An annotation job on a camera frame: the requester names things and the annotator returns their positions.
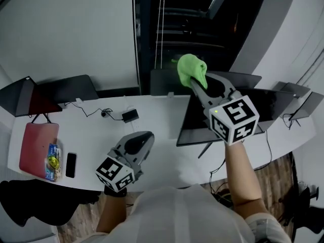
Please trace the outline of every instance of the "wooden floor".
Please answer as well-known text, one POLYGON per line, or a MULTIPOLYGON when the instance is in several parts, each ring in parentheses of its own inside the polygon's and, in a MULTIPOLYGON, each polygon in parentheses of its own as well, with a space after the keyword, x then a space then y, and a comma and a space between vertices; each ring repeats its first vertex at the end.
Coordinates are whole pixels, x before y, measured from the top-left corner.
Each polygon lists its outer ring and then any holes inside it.
MULTIPOLYGON (((263 199, 268 211, 276 218, 279 219, 283 214, 284 206, 279 203, 279 199, 283 198, 293 186, 293 171, 292 164, 288 155, 285 155, 273 162, 265 168, 256 171, 259 179, 263 199)), ((217 188, 226 182, 226 180, 219 180, 212 183, 212 187, 217 188)), ((209 184, 202 185, 207 191, 210 192, 209 184)), ((220 191, 227 188, 227 183, 222 185, 220 191)), ((128 193, 127 204, 133 204, 135 199, 141 193, 128 193)), ((104 195, 94 205, 79 205, 76 209, 71 220, 63 225, 57 227, 61 243, 71 243, 78 238, 84 237, 96 230, 101 211, 104 206, 104 195)), ((293 224, 290 223, 284 227, 287 234, 292 237, 293 224)))

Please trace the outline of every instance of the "green cloth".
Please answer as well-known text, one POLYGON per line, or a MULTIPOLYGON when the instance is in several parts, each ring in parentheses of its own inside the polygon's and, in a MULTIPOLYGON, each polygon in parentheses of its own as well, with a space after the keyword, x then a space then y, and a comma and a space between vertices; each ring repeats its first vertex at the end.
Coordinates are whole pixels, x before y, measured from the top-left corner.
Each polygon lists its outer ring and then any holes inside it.
POLYGON ((193 54, 183 55, 178 61, 178 74, 181 84, 191 88, 190 78, 194 77, 207 89, 206 74, 207 65, 193 54))

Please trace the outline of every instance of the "table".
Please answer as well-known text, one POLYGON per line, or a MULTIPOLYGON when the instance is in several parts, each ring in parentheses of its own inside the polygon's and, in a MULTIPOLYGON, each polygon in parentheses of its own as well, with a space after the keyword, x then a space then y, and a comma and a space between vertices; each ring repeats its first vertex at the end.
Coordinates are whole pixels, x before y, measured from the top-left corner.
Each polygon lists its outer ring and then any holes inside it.
MULTIPOLYGON (((56 184, 103 191, 104 185, 98 180, 95 170, 122 136, 136 131, 152 131, 155 143, 147 160, 142 164, 144 175, 135 184, 131 184, 128 191, 144 191, 167 185, 179 188, 207 183, 209 172, 223 162, 225 147, 223 142, 215 142, 201 159, 197 157, 205 144, 176 147, 176 139, 188 101, 189 97, 134 96, 104 98, 79 104, 87 114, 98 108, 111 108, 115 118, 121 118, 123 112, 135 107, 140 118, 127 124, 103 118, 100 111, 87 118, 81 109, 72 104, 67 105, 62 112, 50 113, 51 122, 60 126, 58 143, 62 145, 63 173, 67 154, 69 152, 77 154, 75 178, 63 176, 56 184)), ((28 116, 16 118, 12 130, 8 168, 18 173, 24 173, 19 169, 20 149, 25 126, 31 120, 28 116)), ((42 115, 35 121, 35 123, 45 122, 46 119, 42 115)), ((272 160, 291 152, 315 136, 316 131, 311 117, 301 119, 299 122, 301 127, 294 124, 289 130, 279 118, 268 129, 272 160)), ((265 134, 246 139, 244 145, 253 168, 270 161, 265 134)), ((212 181, 226 177, 224 165, 213 175, 212 181)))

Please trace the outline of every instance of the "charger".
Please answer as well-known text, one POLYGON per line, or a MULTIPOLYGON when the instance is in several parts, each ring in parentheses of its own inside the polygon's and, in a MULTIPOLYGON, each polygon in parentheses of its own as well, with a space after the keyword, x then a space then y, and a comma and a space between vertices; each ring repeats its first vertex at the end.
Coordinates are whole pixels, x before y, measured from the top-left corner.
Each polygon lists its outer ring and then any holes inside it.
POLYGON ((122 114, 122 117, 123 117, 123 121, 125 123, 129 123, 129 122, 131 122, 131 121, 136 120, 136 119, 139 118, 136 109, 133 109, 133 110, 130 110, 128 112, 123 113, 122 114))

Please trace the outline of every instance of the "black phone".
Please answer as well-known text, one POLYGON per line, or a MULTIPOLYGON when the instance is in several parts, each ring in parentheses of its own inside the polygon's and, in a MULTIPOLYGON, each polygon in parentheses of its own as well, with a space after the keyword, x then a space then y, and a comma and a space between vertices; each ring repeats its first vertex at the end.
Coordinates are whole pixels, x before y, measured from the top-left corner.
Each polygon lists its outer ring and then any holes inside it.
POLYGON ((75 162, 76 162, 76 154, 69 153, 67 155, 67 161, 66 161, 66 170, 65 175, 70 178, 75 177, 75 162))

